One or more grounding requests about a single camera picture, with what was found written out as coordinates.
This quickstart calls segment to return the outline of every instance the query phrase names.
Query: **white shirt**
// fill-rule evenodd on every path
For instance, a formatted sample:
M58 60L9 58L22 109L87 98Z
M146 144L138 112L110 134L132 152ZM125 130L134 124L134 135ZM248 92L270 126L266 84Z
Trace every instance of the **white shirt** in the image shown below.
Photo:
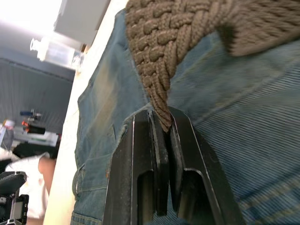
M20 195L29 195L28 218L42 219L45 216L48 204L48 192L45 187L43 175L38 170L38 163L42 156L49 154L23 158L9 164L6 171L23 171L27 175L27 181L20 188Z

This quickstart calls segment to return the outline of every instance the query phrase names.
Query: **denim seam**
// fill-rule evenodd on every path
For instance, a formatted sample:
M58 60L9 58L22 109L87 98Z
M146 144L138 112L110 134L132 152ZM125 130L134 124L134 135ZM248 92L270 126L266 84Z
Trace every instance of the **denim seam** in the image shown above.
M103 155L103 156L99 156L99 157L94 157L94 158L88 158L85 163L87 163L88 161L91 161L91 160L95 160L95 159L99 159L99 158L104 158L104 157L107 157L109 155L111 155L112 153L108 153L106 155Z
M80 112L79 112L79 121L77 127L77 140L79 141L77 141L75 151L74 151L77 168L80 168L83 165L83 163L81 165L80 159L78 158L78 154L77 154L79 151L78 149L81 148L81 144L82 144L82 142L80 141L82 137L81 131L82 131L82 119L80 118Z
M77 100L77 104L78 104L78 105L82 102L82 100L83 100L84 98L86 98L86 97L88 96L89 90L93 87L92 83L90 82L91 79L92 79L92 77L93 77L93 75L91 76L91 78L90 78L90 80L89 80L89 82L88 82L88 85L87 85L86 89L85 89L85 90L82 92L82 94L78 97L78 100Z
M92 221L92 222L96 222L96 223L99 223L99 224L102 223L102 221L99 220L99 219L95 219L95 218L91 218L91 217L87 217L87 216L82 216L82 215L80 215L78 213L75 213L75 212L73 212L72 217L79 218L79 219L84 219L84 220L88 220L88 221Z
M288 216L288 215L291 216L291 215L295 214L298 211L300 211L300 204L296 205L295 207L290 207L286 210L278 211L278 212L272 214L271 216L263 217L261 219L255 220L254 224L255 225L263 225L263 224L266 224L266 223L273 223L275 220L277 220L279 218L282 218L282 217L285 217L285 216Z
M240 207L243 210L248 210L254 206L257 206L263 202L266 202L270 199L276 198L279 195L284 195L287 192L296 189L297 187L300 187L300 180L293 180L291 182L291 184L287 185L286 183L282 183L280 185L280 187L274 188L272 190L272 193L268 194L268 195L263 195L263 196L258 196L258 197L250 197L253 198L251 200L244 200L246 202L240 202Z
M117 14L114 16L114 18L119 17L123 12L125 13L126 9L121 9L119 12L117 12Z
M128 61L128 63L130 64L130 66L131 66L130 69L131 69L131 71L133 71L133 73L135 74L137 80L139 81L139 84L140 84L140 86L141 86L141 88L142 88L142 98L143 98L143 101L144 101L145 104L147 104L147 103L149 103L149 101L147 101L147 94L146 94L146 91L145 91L145 89L144 89L144 87L143 87L143 85L142 85L141 78L140 78L140 76L139 76L139 74L138 74L138 72L137 72L137 69L136 69L136 66L135 66L135 62L134 62L134 60L133 60L133 58L132 58L132 54L131 54L131 52L129 51L129 49L128 49L127 54L128 54L128 56L129 56L128 59L127 59L127 61Z
M79 194L81 193L81 186L82 186L82 181L83 181L83 168L85 164L82 164L76 171L73 182L72 182L72 191L77 199L79 197Z
M83 189L82 189L82 185L83 185L83 170L84 170L84 168L82 168L82 170L80 171L81 180L80 180L80 184L79 184L79 193L81 193L83 191Z
M89 187L89 188L82 188L81 192L102 190L102 189L106 189L106 186L107 185L99 185L99 186L94 186L94 187Z
M117 135L118 140L117 140L116 146L118 146L119 143L121 142L121 139L122 139L122 137L123 137L122 134L123 134L124 131L125 131L125 127L126 127L128 121L129 121L133 116L135 116L136 114L138 114L139 112L141 112L141 111L143 111L143 110L149 110L151 107L152 107L152 106L151 106L151 103L148 102L148 103L147 103L146 105L144 105L142 108L140 108L139 110L133 112L132 114L130 114L129 116L127 116L127 117L124 119L122 129L119 131L119 133L118 133L118 135Z

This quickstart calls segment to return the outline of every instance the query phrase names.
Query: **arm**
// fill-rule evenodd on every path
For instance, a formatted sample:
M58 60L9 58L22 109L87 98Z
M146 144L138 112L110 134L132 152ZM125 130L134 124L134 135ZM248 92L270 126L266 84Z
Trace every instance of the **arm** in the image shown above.
M41 157L38 163L38 170L43 175L45 186L47 188L48 194L50 193L54 169L56 161L47 157Z
M43 225L44 219L27 219L27 225Z

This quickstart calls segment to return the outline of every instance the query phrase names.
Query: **equipment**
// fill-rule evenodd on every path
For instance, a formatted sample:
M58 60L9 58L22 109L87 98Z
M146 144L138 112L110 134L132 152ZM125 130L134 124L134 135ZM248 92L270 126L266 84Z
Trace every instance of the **equipment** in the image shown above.
M158 117L136 114L112 157L103 225L143 225L173 209L190 224L244 225L242 214L215 152L188 116L169 108L164 133Z
M20 195L26 182L24 172L0 174L0 225L25 225L27 222L28 195Z
M14 140L15 122L12 120L4 120L0 127L0 147L10 150Z
M24 131L26 131L28 134L45 134L46 129L44 127L32 125L32 123L41 120L42 114L36 113L35 110L32 109L31 111L20 111L20 115L26 117L22 122Z

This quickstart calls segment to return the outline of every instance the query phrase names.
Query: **person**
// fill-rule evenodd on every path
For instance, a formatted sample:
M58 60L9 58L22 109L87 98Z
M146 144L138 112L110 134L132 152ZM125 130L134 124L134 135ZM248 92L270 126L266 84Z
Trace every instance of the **person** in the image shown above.
M10 163L5 171L23 171L27 175L20 195L29 195L27 224L42 225L51 190L56 160L48 153L27 157Z

